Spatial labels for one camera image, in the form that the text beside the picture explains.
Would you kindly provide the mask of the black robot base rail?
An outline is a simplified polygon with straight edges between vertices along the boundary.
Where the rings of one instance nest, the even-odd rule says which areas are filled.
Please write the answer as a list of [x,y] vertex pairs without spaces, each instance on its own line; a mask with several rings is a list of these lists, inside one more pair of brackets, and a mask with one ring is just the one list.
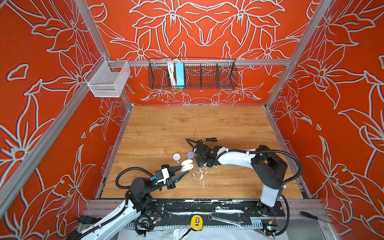
[[265,227],[278,227],[278,219],[286,219],[281,202],[272,209],[261,208],[257,200],[198,200],[198,199],[154,199],[149,216],[156,227],[186,227],[191,218],[199,215],[206,228],[239,228],[237,226],[208,219],[208,215],[232,221],[243,221],[244,229],[261,230]]

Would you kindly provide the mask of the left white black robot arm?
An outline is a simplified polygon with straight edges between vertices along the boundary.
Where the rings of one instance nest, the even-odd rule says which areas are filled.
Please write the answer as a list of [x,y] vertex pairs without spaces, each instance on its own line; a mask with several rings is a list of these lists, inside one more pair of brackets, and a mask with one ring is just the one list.
[[[132,223],[136,231],[153,231],[154,220],[149,216],[153,209],[152,192],[161,191],[166,187],[168,190],[176,188],[178,183],[187,173],[188,167],[193,165],[171,167],[162,165],[155,174],[140,168],[130,167],[118,174],[115,184],[119,189],[126,190],[124,200],[108,215],[99,219],[87,229],[79,232],[73,230],[67,240],[109,240],[125,226]],[[130,171],[140,171],[148,175],[147,178],[137,177],[131,185],[123,186],[119,183],[120,178]]]

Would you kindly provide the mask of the white earbuds charging case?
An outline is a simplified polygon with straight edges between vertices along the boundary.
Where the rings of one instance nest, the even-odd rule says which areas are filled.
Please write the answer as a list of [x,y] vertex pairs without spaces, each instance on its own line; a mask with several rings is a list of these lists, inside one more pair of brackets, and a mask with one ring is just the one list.
[[185,160],[182,162],[182,168],[181,168],[182,172],[190,171],[193,168],[194,168],[194,161],[193,160],[188,159],[188,160]]

